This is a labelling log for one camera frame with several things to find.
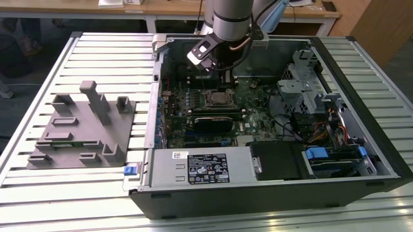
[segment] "blue latch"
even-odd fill
[[[307,156],[307,159],[313,158],[329,158],[327,151],[323,147],[310,147],[306,151],[305,154]]]
[[[124,167],[123,175],[137,175],[137,167]]]
[[[367,151],[366,151],[366,149],[363,148],[363,146],[359,146],[359,147],[358,147],[358,152],[361,153],[361,156],[362,156],[362,157],[366,157],[366,156],[367,156]]]

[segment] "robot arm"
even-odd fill
[[[272,7],[270,28],[275,28],[287,3],[288,0],[206,0],[206,26],[212,26],[212,33],[187,54],[194,65],[200,70],[227,71],[242,63],[252,40],[263,37],[251,17],[252,9],[260,11],[255,18],[259,19]]]

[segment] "barcode sticker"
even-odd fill
[[[172,159],[187,159],[187,151],[174,151],[172,152]]]

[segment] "slotted metal surface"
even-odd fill
[[[0,174],[0,227],[4,227],[0,231],[199,232],[291,228],[311,232],[411,231],[413,184],[373,194],[339,208],[151,221],[123,190],[123,168],[27,170],[35,139],[41,136],[53,112],[47,103],[53,94],[64,92],[71,93],[76,101],[85,100],[76,90],[81,80],[95,80],[100,84],[97,91],[107,93],[108,100],[121,95],[139,102],[127,162],[143,159],[152,64],[149,41],[151,35],[133,33],[84,33],[80,39],[71,39],[40,89],[40,102],[36,104],[35,100],[31,106],[28,114],[32,110],[33,116],[25,116],[17,129],[17,133],[19,130],[23,133],[12,138],[16,146],[5,150],[10,156]],[[322,41],[405,161],[413,165],[413,111],[406,99],[347,40]],[[79,47],[79,42],[88,42],[83,45],[132,42],[133,47]],[[108,66],[100,67],[100,60],[108,61],[104,62]],[[123,64],[119,60],[132,62]],[[326,79],[330,88],[337,89],[327,76]]]

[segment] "power supply label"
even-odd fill
[[[226,154],[188,155],[187,182],[191,185],[230,182]]]

